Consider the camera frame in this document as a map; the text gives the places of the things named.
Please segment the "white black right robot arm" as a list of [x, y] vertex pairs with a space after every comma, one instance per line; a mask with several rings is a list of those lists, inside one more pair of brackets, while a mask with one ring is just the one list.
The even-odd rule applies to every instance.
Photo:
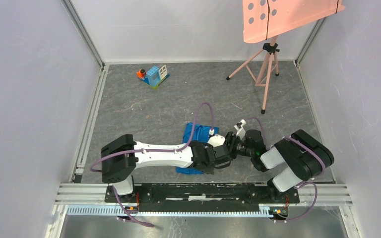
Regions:
[[248, 130], [243, 137], [228, 132], [225, 137], [231, 158], [246, 156], [255, 169], [267, 172], [281, 164], [287, 167], [267, 182], [267, 197], [272, 202], [280, 202], [287, 191], [306, 184], [310, 179], [322, 174], [334, 163], [331, 151], [302, 129], [284, 137], [266, 148], [259, 130]]

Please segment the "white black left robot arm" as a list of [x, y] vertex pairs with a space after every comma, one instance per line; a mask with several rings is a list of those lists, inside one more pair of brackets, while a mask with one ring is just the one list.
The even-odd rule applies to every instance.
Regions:
[[142, 143], [125, 134], [102, 148], [99, 172], [103, 183], [114, 184], [117, 196], [130, 202], [136, 196], [131, 176], [136, 169], [173, 166], [213, 174], [215, 169], [229, 166], [232, 159], [225, 138], [218, 134], [208, 142], [191, 140], [178, 145]]

